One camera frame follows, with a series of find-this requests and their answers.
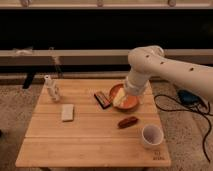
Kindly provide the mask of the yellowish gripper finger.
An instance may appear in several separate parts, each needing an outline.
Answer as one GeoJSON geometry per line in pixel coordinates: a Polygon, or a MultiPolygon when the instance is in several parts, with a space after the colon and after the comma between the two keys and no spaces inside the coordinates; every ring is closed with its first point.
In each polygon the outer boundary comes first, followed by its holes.
{"type": "Polygon", "coordinates": [[[126,93],[123,88],[120,88],[113,99],[113,105],[119,106],[126,99],[126,93]]]}

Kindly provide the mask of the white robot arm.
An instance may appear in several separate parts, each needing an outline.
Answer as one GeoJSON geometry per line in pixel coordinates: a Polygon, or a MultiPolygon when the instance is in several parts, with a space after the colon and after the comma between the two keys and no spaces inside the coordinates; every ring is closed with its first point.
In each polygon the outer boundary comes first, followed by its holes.
{"type": "Polygon", "coordinates": [[[131,69],[123,82],[125,95],[142,94],[149,78],[157,75],[213,104],[213,67],[165,58],[157,45],[130,50],[128,63],[131,69]]]}

